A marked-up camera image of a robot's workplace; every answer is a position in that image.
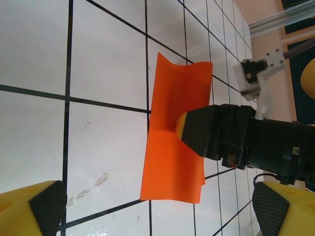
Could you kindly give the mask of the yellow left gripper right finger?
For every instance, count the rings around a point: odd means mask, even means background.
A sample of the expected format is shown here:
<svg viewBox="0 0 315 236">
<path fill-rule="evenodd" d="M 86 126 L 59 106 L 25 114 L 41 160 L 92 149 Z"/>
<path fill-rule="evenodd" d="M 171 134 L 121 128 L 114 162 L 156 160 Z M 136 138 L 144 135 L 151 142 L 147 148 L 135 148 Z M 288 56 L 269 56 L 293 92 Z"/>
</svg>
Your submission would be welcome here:
<svg viewBox="0 0 315 236">
<path fill-rule="evenodd" d="M 258 182 L 252 204 L 263 236 L 315 236 L 314 192 Z"/>
</svg>

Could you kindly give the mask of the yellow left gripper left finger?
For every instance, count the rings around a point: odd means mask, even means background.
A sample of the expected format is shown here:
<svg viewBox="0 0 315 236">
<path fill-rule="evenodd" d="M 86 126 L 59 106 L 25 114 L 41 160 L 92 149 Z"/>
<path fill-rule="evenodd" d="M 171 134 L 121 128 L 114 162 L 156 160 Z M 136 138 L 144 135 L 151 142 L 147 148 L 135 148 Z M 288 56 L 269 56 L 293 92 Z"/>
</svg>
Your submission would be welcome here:
<svg viewBox="0 0 315 236">
<path fill-rule="evenodd" d="M 0 236 L 56 236 L 67 202 L 60 180 L 0 194 Z"/>
</svg>

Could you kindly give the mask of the orange square paper sheet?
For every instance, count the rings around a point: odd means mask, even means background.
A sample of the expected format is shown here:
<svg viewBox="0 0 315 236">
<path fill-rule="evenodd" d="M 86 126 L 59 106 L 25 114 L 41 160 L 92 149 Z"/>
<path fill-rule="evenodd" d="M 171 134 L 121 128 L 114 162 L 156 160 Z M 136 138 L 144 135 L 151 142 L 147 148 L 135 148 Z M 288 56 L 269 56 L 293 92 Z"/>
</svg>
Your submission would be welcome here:
<svg viewBox="0 0 315 236">
<path fill-rule="evenodd" d="M 141 200 L 200 202 L 204 159 L 175 130 L 185 112 L 209 105 L 212 68 L 207 61 L 176 65 L 158 53 Z"/>
</svg>

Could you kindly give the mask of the aluminium corner post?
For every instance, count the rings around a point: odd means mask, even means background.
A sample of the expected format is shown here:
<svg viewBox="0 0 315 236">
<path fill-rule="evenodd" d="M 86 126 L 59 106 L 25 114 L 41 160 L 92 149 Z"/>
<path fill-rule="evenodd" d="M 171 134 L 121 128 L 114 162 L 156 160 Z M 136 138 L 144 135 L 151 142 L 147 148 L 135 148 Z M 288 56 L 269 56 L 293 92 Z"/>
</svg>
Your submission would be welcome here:
<svg viewBox="0 0 315 236">
<path fill-rule="evenodd" d="M 281 29 L 284 35 L 315 27 L 315 0 L 287 5 L 287 9 L 249 25 L 251 37 Z"/>
</svg>

